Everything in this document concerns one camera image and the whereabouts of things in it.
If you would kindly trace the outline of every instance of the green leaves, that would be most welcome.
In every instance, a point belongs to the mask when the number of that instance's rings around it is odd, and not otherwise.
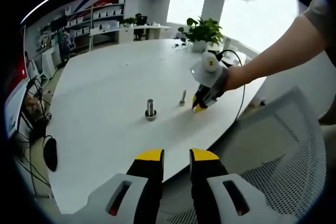
[[[199,18],[198,21],[188,18],[187,25],[189,27],[187,33],[184,31],[183,27],[180,27],[178,30],[191,42],[204,40],[206,42],[219,44],[224,38],[220,32],[221,27],[218,25],[218,22],[211,18],[208,20]]]

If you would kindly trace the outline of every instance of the desk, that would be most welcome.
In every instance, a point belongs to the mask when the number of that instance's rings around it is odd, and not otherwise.
[[[95,35],[99,34],[106,34],[106,33],[118,33],[118,43],[129,43],[133,42],[134,38],[134,30],[135,29],[149,29],[153,31],[152,33],[149,33],[149,39],[167,39],[169,38],[169,32],[168,30],[171,29],[169,26],[133,26],[129,28],[117,28],[117,29],[111,29],[111,30],[91,30],[90,31],[90,42],[89,42],[89,51],[93,49],[93,37]]]
[[[201,59],[173,48],[176,40],[145,40],[71,58],[59,79],[47,127],[57,141],[58,167],[49,180],[60,211],[82,208],[89,194],[136,156],[165,149],[164,181],[189,164],[189,149],[208,149],[232,125],[243,88],[228,91],[206,111],[191,110],[198,83],[190,67]],[[265,78],[246,85],[242,112]],[[183,90],[186,104],[180,106]],[[155,121],[145,116],[154,100]]]

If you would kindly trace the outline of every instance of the computer monitor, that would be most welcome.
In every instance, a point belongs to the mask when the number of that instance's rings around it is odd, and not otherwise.
[[[140,16],[140,17],[137,17],[137,21],[136,21],[136,24],[138,26],[143,26],[144,24],[147,23],[147,16]]]

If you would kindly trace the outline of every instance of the potted plant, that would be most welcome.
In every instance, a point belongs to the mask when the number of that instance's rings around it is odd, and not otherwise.
[[[183,27],[180,27],[178,30],[185,35],[185,38],[181,38],[183,42],[188,39],[193,43],[193,52],[204,52],[207,42],[219,44],[224,38],[219,31],[221,27],[218,22],[211,18],[208,20],[200,18],[198,21],[188,18],[187,25],[189,27],[188,32],[185,32]]]
[[[136,19],[133,18],[133,17],[126,18],[122,21],[122,23],[125,27],[132,27],[133,24],[135,24],[136,22],[137,22]]]

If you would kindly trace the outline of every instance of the computer mouse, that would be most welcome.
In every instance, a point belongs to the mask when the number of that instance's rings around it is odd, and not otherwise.
[[[46,166],[51,171],[56,171],[57,168],[57,148],[56,148],[56,140],[51,137],[47,140],[44,148],[43,148],[43,158]]]

